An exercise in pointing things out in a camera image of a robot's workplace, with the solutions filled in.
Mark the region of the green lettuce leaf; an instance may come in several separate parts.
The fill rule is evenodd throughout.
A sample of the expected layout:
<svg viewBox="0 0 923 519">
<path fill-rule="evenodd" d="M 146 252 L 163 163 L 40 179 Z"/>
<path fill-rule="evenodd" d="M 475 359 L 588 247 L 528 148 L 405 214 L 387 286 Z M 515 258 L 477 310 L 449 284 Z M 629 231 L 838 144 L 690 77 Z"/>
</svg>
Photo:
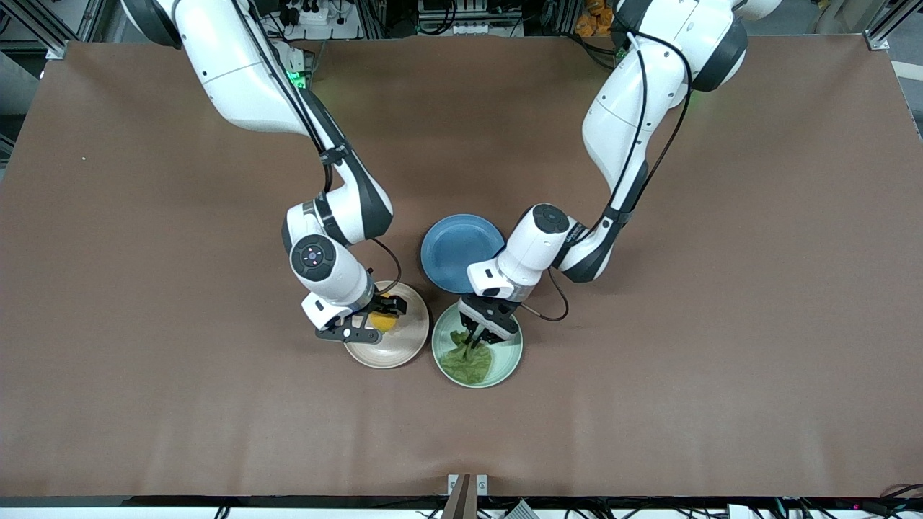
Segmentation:
<svg viewBox="0 0 923 519">
<path fill-rule="evenodd" d="M 466 331 L 449 332 L 453 346 L 438 356 L 438 362 L 451 380 L 467 385 L 481 384 L 493 365 L 493 354 L 484 342 L 476 350 L 465 345 L 467 335 Z"/>
</svg>

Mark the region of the beige pink plate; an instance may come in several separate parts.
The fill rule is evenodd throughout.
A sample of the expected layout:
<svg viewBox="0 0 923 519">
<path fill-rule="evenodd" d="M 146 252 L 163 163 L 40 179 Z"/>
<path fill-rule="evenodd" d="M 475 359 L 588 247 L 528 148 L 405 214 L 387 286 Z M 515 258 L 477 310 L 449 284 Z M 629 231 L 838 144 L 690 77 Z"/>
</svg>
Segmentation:
<svg viewBox="0 0 923 519">
<path fill-rule="evenodd" d="M 344 344 L 356 361 L 369 368 L 401 367 L 422 351 L 430 335 L 431 316 L 422 296 L 405 283 L 397 283 L 388 293 L 401 296 L 408 302 L 407 313 L 399 316 L 397 327 L 376 345 Z"/>
</svg>

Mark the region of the light green plate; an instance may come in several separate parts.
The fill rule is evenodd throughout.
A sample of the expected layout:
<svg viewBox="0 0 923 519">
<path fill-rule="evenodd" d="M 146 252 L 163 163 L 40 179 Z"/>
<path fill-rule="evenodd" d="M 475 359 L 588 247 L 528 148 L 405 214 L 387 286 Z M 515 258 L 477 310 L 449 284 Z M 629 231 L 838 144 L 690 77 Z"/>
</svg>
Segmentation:
<svg viewBox="0 0 923 519">
<path fill-rule="evenodd" d="M 515 332 L 509 340 L 496 342 L 495 344 L 490 344 L 490 342 L 484 340 L 484 345 L 487 345 L 493 354 L 493 365 L 488 372 L 487 378 L 481 384 L 462 384 L 461 382 L 451 380 L 451 378 L 445 374 L 445 371 L 443 371 L 441 365 L 439 365 L 438 356 L 451 349 L 453 346 L 451 338 L 449 338 L 449 332 L 466 331 L 466 328 L 462 324 L 461 317 L 461 312 L 459 312 L 456 305 L 453 305 L 446 309 L 442 315 L 436 319 L 431 336 L 431 351 L 439 371 L 445 375 L 449 381 L 469 389 L 486 389 L 494 387 L 507 380 L 507 378 L 510 378 L 515 369 L 517 369 L 518 364 L 520 364 L 522 352 L 524 351 L 524 336 L 522 336 L 522 331 L 520 331 L 520 329 Z"/>
</svg>

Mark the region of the blue plate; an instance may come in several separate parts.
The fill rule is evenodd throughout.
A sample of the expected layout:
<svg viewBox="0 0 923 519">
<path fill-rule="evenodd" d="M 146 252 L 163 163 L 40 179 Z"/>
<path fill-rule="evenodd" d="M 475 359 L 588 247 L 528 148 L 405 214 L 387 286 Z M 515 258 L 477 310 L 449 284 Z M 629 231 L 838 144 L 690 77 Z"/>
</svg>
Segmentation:
<svg viewBox="0 0 923 519">
<path fill-rule="evenodd" d="M 472 214 L 455 214 L 436 221 L 420 249 L 422 269 L 430 282 L 449 293 L 471 293 L 469 265 L 486 262 L 505 245 L 491 221 Z"/>
</svg>

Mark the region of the brown table cover sheet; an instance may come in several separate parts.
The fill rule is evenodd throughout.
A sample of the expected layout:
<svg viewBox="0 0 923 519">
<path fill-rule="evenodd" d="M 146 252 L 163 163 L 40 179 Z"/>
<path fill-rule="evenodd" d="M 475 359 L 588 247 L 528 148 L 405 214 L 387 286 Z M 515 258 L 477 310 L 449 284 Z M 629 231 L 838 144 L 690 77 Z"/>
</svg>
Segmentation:
<svg viewBox="0 0 923 519">
<path fill-rule="evenodd" d="M 877 496 L 923 482 L 923 142 L 860 36 L 752 37 L 498 386 L 319 341 L 311 141 L 184 53 L 70 44 L 0 183 L 0 495 Z"/>
</svg>

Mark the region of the white power strip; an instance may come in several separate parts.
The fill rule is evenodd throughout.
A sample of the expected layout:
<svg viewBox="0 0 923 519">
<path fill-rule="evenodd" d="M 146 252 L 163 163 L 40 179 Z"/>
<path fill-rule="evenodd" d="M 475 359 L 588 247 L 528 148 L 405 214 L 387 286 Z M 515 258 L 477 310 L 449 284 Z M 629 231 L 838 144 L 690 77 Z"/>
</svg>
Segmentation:
<svg viewBox="0 0 923 519">
<path fill-rule="evenodd" d="M 273 19 L 286 40 L 353 40 L 365 35 L 355 0 L 278 0 Z"/>
</svg>

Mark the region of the silver aluminium frame post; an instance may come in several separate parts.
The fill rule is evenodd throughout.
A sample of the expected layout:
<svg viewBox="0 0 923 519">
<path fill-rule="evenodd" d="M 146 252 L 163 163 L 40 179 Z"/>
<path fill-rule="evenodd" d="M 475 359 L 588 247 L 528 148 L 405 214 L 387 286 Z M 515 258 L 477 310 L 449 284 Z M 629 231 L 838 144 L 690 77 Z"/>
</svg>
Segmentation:
<svg viewBox="0 0 923 519">
<path fill-rule="evenodd" d="M 0 0 L 0 50 L 65 55 L 71 42 L 101 33 L 111 0 Z"/>
<path fill-rule="evenodd" d="M 864 26 L 863 37 L 868 50 L 887 50 L 887 37 L 911 14 L 923 13 L 923 0 L 873 0 L 877 9 Z"/>
</svg>

